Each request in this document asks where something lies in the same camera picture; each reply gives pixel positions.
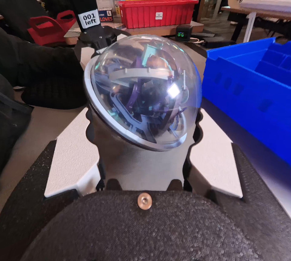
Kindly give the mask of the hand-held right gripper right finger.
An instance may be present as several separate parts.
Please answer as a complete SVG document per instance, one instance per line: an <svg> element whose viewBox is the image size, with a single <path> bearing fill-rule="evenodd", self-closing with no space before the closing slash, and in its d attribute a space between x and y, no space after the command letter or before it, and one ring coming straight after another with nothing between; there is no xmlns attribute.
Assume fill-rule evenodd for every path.
<svg viewBox="0 0 291 261"><path fill-rule="evenodd" d="M184 190L242 198L233 142L204 109L198 111L193 139L183 165Z"/></svg>

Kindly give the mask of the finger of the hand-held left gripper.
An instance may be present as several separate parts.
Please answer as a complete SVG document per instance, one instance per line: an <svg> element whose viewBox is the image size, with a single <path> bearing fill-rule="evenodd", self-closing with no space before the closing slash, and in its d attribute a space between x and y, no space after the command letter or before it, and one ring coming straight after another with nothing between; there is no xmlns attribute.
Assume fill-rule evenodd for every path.
<svg viewBox="0 0 291 261"><path fill-rule="evenodd" d="M87 64L89 63L89 61L95 57L95 56L99 56L100 55L100 50L95 50L92 47L82 47L81 48L81 57L80 57L80 65L83 69L83 71L85 71L85 68L87 66Z"/></svg>

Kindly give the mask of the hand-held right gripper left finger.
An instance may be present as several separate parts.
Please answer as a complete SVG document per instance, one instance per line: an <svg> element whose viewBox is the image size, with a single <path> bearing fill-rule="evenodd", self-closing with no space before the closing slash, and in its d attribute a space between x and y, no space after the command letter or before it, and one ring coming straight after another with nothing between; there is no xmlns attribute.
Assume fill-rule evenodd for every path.
<svg viewBox="0 0 291 261"><path fill-rule="evenodd" d="M101 180L99 151L86 131L90 121L84 108L56 138L55 150L47 179L44 197L50 198L70 190L79 196L96 192Z"/></svg>

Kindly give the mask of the clear maze ball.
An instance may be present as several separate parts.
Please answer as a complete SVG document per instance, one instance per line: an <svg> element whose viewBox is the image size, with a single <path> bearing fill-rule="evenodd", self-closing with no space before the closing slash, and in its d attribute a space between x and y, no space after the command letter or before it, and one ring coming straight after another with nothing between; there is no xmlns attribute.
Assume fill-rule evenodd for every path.
<svg viewBox="0 0 291 261"><path fill-rule="evenodd" d="M93 57L84 71L92 110L107 127L139 147L179 147L202 101L199 72L173 40L155 35L122 38Z"/></svg>

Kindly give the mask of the person's left forearm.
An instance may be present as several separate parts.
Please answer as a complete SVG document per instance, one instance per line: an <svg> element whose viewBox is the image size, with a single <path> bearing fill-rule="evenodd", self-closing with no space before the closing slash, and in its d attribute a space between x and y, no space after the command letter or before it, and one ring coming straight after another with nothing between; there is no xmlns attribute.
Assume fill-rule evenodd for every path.
<svg viewBox="0 0 291 261"><path fill-rule="evenodd" d="M72 82L84 94L83 69L72 48L45 47L0 30L1 95L13 98L13 87L28 87L47 78Z"/></svg>

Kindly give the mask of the glove box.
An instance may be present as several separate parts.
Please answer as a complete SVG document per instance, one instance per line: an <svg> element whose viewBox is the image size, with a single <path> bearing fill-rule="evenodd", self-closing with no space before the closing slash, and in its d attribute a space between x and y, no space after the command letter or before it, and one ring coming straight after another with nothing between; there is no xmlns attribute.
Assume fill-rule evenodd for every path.
<svg viewBox="0 0 291 261"><path fill-rule="evenodd" d="M98 9L100 22L112 23L114 22L112 8L100 8Z"/></svg>

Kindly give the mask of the red carry bag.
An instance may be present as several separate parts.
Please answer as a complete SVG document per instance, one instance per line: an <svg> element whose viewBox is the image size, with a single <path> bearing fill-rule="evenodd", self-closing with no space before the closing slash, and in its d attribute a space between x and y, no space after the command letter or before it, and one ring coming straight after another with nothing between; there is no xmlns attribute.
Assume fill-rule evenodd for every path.
<svg viewBox="0 0 291 261"><path fill-rule="evenodd" d="M32 17L29 19L30 28L27 31L37 45L57 45L66 43L64 35L76 21L72 10L59 13L56 19L49 16Z"/></svg>

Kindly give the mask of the black mesh chair seat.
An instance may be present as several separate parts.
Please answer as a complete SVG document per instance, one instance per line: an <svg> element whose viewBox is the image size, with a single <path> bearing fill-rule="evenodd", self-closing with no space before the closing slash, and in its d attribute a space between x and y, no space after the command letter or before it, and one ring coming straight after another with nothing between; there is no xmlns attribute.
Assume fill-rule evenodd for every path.
<svg viewBox="0 0 291 261"><path fill-rule="evenodd" d="M51 77L26 87L21 99L31 106L71 110L87 104L82 79Z"/></svg>

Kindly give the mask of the red plastic bin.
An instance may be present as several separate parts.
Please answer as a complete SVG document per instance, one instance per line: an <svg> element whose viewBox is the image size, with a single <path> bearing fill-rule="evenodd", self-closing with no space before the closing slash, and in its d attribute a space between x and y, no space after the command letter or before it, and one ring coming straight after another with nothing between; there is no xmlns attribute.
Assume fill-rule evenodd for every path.
<svg viewBox="0 0 291 261"><path fill-rule="evenodd" d="M128 29L189 24L198 0L121 1L121 21Z"/></svg>

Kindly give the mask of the person's black clothing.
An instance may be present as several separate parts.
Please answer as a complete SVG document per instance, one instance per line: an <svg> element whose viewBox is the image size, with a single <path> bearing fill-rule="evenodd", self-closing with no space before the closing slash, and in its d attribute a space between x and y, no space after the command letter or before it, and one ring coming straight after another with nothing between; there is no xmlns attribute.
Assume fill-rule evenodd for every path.
<svg viewBox="0 0 291 261"><path fill-rule="evenodd" d="M0 172L18 138L26 131L34 107L15 100L9 81L0 75Z"/></svg>

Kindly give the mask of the blue plastic tray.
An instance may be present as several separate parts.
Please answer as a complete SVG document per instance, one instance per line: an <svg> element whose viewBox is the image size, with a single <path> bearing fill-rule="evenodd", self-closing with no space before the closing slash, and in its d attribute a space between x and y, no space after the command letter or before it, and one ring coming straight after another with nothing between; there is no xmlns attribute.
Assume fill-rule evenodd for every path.
<svg viewBox="0 0 291 261"><path fill-rule="evenodd" d="M291 42L275 38L207 51L202 96L291 163Z"/></svg>

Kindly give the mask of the small black device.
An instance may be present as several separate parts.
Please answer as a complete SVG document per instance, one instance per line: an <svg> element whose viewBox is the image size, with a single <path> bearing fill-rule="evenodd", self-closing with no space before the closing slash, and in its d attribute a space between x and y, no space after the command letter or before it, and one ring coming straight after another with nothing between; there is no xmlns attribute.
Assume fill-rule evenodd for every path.
<svg viewBox="0 0 291 261"><path fill-rule="evenodd" d="M192 36L193 26L178 25L176 27L175 40L182 42L189 42Z"/></svg>

